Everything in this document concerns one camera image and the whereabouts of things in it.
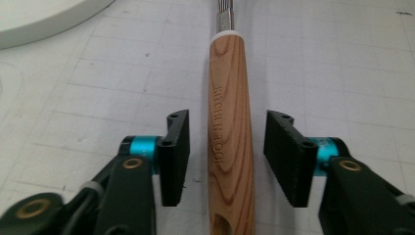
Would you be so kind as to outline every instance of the white surface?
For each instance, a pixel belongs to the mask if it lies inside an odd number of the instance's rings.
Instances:
[[[343,138],[356,158],[415,194],[415,18],[396,14],[415,15],[412,3],[235,2],[250,75],[256,234],[321,234],[324,179],[315,179],[309,209],[289,207],[262,155],[266,110],[293,116],[305,136]],[[38,192],[70,199],[124,136],[165,135],[165,116],[190,109],[186,189],[177,208],[158,198],[158,230],[208,234],[215,9],[207,0],[117,0],[71,30],[1,50],[0,211]]]
[[[0,0],[0,49],[20,46],[67,30],[114,0]]]

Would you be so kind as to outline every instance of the white plate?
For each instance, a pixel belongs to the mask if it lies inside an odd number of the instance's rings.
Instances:
[[[115,0],[0,0],[0,49],[37,41],[80,24]]]

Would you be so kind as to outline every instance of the wooden handle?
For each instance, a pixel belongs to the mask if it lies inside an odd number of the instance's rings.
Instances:
[[[254,165],[244,40],[210,45],[208,189],[211,235],[254,235]]]

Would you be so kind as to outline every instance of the blue ring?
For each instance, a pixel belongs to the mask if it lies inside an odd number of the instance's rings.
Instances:
[[[129,154],[139,155],[150,160],[153,174],[156,174],[156,146],[158,136],[134,136]]]
[[[328,137],[308,137],[308,139],[318,145],[314,176],[327,176],[322,166],[326,165],[333,156],[339,155],[336,143]]]

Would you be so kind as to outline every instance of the brass screw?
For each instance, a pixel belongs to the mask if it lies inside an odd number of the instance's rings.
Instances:
[[[16,217],[21,219],[32,218],[45,212],[51,202],[47,199],[36,199],[26,203],[24,206],[18,209]]]
[[[126,160],[124,163],[122,163],[122,166],[124,166],[124,168],[131,169],[131,168],[136,168],[142,164],[143,164],[143,161],[141,159],[129,159],[129,160]]]
[[[339,165],[341,165],[343,168],[351,170],[351,171],[360,171],[362,170],[362,167],[352,161],[347,161],[347,160],[343,160],[339,163]]]

